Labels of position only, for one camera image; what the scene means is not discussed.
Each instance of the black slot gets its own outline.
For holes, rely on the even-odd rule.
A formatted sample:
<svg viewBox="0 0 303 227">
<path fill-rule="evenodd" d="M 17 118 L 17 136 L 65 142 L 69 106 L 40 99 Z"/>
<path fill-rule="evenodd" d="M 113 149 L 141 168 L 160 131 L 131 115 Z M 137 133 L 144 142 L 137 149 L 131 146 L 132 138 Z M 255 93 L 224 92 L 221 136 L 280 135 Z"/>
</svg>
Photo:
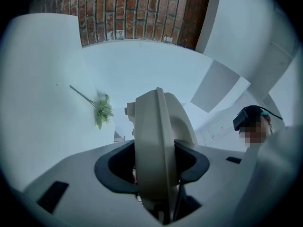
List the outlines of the black slot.
<svg viewBox="0 0 303 227">
<path fill-rule="evenodd" d="M 49 213 L 53 213 L 69 184 L 54 182 L 53 185 L 38 200 L 38 204 Z"/>
<path fill-rule="evenodd" d="M 95 175 L 99 182 L 116 193 L 138 194 L 134 185 L 134 140 L 102 155 L 95 163 Z"/>
<path fill-rule="evenodd" d="M 192 196 L 187 196 L 184 185 L 181 185 L 178 192 L 173 220 L 177 221 L 187 216 L 188 214 L 191 214 L 201 206 L 202 205 L 197 202 Z"/>
<path fill-rule="evenodd" d="M 210 163 L 207 157 L 175 141 L 177 176 L 180 184 L 198 181 L 207 172 Z"/>
<path fill-rule="evenodd" d="M 236 163 L 236 164 L 240 164 L 240 162 L 241 162 L 241 159 L 236 158 L 236 157 L 227 157 L 226 160 L 231 161 L 231 162 Z"/>
</svg>

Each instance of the artificial plant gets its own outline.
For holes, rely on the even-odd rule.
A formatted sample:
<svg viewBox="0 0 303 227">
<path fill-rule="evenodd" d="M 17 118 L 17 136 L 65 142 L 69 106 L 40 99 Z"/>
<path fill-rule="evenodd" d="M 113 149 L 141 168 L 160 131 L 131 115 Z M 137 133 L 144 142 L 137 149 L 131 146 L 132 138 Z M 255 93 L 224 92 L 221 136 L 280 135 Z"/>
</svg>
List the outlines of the artificial plant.
<svg viewBox="0 0 303 227">
<path fill-rule="evenodd" d="M 81 92 L 79 92 L 73 86 L 70 87 L 79 95 L 81 95 L 83 98 L 85 98 L 94 107 L 94 109 L 96 110 L 96 125 L 99 127 L 99 129 L 102 128 L 103 123 L 109 123 L 110 117 L 113 117 L 114 115 L 112 114 L 112 107 L 109 104 L 109 96 L 107 94 L 105 94 L 105 101 L 100 101 L 96 103 L 85 97 Z"/>
</svg>

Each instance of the plant stem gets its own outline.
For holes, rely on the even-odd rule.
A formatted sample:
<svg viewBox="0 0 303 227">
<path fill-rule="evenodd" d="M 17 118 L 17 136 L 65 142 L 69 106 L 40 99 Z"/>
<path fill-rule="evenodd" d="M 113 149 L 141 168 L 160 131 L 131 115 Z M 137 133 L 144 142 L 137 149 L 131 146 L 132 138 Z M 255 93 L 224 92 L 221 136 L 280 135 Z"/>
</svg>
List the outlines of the plant stem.
<svg viewBox="0 0 303 227">
<path fill-rule="evenodd" d="M 76 88 L 74 88 L 73 86 L 70 86 L 70 88 L 72 90 L 74 90 L 76 93 L 78 93 L 79 95 L 81 95 L 83 98 L 85 98 L 89 103 L 91 103 L 94 107 L 95 107 L 95 102 L 91 101 L 90 99 L 88 99 L 87 97 L 85 97 L 81 92 L 79 92 Z"/>
</svg>

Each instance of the red brick wall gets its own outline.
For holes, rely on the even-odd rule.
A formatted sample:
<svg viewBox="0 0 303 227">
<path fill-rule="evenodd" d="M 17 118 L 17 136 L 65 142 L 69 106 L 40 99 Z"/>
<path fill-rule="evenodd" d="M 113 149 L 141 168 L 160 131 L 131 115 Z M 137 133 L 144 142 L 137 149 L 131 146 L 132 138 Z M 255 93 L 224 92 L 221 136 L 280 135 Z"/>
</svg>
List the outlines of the red brick wall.
<svg viewBox="0 0 303 227">
<path fill-rule="evenodd" d="M 32 0 L 30 12 L 79 17 L 82 46 L 146 39 L 194 49 L 208 0 Z"/>
</svg>

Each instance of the vr headset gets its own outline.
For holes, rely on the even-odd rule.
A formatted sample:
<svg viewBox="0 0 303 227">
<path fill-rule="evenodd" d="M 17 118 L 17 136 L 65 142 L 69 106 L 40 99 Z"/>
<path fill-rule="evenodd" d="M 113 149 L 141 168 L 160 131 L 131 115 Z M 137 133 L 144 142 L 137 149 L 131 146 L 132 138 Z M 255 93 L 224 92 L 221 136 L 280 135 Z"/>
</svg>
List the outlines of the vr headset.
<svg viewBox="0 0 303 227">
<path fill-rule="evenodd" d="M 266 110 L 267 112 L 269 112 L 271 115 L 275 116 L 276 118 L 283 120 L 281 117 L 273 114 L 272 112 L 270 112 L 266 108 L 263 108 L 263 107 L 260 107 L 260 106 L 257 106 L 257 105 L 251 105 L 251 106 L 248 106 L 248 107 L 244 107 L 238 113 L 238 116 L 232 121 L 235 131 L 238 131 L 240 129 L 241 124 L 243 125 L 243 123 L 252 122 L 257 117 L 264 114 L 264 111 L 262 109 Z"/>
</svg>

